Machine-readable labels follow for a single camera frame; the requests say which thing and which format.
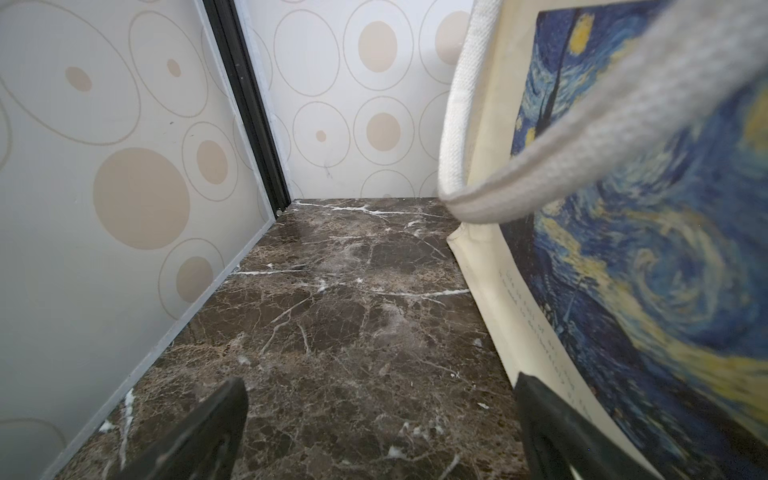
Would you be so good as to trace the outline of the Starry Night canvas tote bag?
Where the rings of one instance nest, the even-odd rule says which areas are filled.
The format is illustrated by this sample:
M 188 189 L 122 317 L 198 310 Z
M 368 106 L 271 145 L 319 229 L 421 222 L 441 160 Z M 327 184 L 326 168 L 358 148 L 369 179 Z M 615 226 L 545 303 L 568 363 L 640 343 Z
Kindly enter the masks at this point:
M 653 479 L 766 477 L 765 2 L 477 2 L 438 192 L 513 388 Z

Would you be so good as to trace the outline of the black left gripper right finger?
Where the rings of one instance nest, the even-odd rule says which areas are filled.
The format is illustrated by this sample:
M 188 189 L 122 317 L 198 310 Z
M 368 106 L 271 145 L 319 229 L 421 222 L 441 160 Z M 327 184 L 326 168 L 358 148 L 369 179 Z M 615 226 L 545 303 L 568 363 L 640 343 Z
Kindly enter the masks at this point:
M 533 479 L 655 477 L 537 377 L 519 374 L 514 392 Z

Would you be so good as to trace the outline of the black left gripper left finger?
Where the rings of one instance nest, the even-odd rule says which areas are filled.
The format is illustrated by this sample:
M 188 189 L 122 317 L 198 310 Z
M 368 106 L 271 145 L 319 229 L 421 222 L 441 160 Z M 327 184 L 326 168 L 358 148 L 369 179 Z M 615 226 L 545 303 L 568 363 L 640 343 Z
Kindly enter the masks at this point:
M 227 379 L 116 477 L 230 479 L 248 407 L 244 381 L 239 377 Z

